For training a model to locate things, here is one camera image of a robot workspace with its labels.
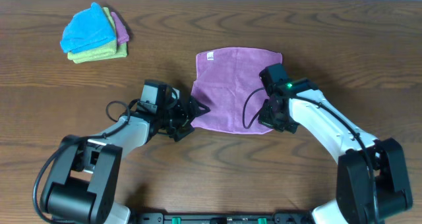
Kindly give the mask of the purple microfiber cloth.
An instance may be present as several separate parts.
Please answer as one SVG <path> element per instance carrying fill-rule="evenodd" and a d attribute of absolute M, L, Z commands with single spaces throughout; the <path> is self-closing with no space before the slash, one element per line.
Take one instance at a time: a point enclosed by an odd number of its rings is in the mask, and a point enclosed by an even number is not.
<path fill-rule="evenodd" d="M 281 63 L 283 56 L 266 49 L 225 47 L 196 55 L 196 80 L 191 95 L 210 108 L 210 112 L 194 119 L 195 128 L 230 134 L 265 134 L 271 129 L 249 122 L 268 98 L 259 73 L 265 67 Z"/>

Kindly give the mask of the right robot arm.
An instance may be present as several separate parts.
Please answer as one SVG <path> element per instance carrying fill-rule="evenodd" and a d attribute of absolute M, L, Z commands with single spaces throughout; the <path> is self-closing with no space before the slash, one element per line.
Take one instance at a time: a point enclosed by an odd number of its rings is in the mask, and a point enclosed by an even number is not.
<path fill-rule="evenodd" d="M 340 113 L 307 78 L 293 81 L 282 64 L 260 74 L 268 95 L 260 124 L 278 132 L 306 128 L 337 164 L 336 197 L 311 212 L 314 223 L 383 223 L 413 206 L 406 159 L 393 138 L 379 140 Z"/>

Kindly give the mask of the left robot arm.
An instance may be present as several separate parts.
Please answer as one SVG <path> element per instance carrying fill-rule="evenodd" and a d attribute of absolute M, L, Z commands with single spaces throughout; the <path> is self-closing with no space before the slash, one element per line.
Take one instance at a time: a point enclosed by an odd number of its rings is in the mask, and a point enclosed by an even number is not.
<path fill-rule="evenodd" d="M 48 223 L 135 223 L 136 215 L 115 202 L 121 161 L 162 134 L 178 142 L 194 131 L 195 118 L 210 112 L 169 84 L 144 83 L 141 96 L 122 102 L 109 128 L 90 136 L 68 135 L 38 173 L 34 210 Z"/>

